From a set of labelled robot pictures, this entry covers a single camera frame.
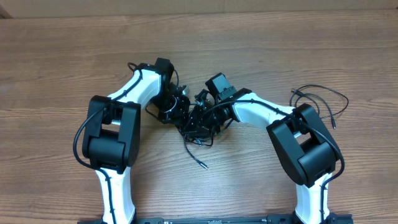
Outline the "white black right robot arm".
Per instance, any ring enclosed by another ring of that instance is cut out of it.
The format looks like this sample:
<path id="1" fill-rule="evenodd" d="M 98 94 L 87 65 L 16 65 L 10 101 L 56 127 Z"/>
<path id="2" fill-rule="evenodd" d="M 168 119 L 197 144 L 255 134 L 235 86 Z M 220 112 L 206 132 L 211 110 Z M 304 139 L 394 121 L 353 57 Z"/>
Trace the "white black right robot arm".
<path id="1" fill-rule="evenodd" d="M 279 106 L 258 97 L 248 89 L 213 90 L 215 102 L 205 103 L 208 92 L 196 97 L 194 108 L 184 114 L 179 128 L 185 142 L 197 145 L 213 141 L 226 121 L 251 124 L 265 130 L 278 160 L 296 184 L 299 223 L 334 223 L 336 216 L 328 208 L 328 185 L 344 167 L 342 153 L 315 109 Z"/>

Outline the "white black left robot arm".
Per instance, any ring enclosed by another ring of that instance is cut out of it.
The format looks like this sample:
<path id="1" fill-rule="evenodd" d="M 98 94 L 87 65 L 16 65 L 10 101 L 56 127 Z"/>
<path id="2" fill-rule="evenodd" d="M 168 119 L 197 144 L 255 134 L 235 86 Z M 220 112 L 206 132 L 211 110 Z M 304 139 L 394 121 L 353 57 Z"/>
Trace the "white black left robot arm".
<path id="1" fill-rule="evenodd" d="M 141 111 L 153 104 L 159 110 L 158 121 L 180 125 L 189 108 L 183 88 L 171 81 L 176 71 L 170 60 L 158 58 L 153 65 L 129 62 L 128 67 L 132 78 L 123 87 L 92 97 L 73 140 L 76 160 L 93 169 L 101 184 L 104 213 L 98 223 L 135 220 L 131 168 L 139 153 Z"/>

